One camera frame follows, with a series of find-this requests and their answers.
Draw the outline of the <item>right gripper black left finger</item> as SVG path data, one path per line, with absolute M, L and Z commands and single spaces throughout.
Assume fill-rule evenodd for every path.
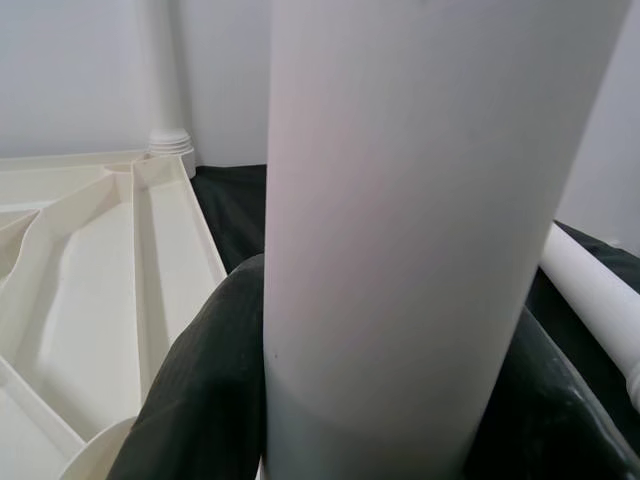
M 229 274 L 178 336 L 111 479 L 253 479 L 265 451 L 264 257 Z

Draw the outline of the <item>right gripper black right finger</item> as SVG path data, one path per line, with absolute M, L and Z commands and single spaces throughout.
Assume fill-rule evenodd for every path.
M 467 479 L 636 479 L 639 457 L 524 310 L 463 473 Z

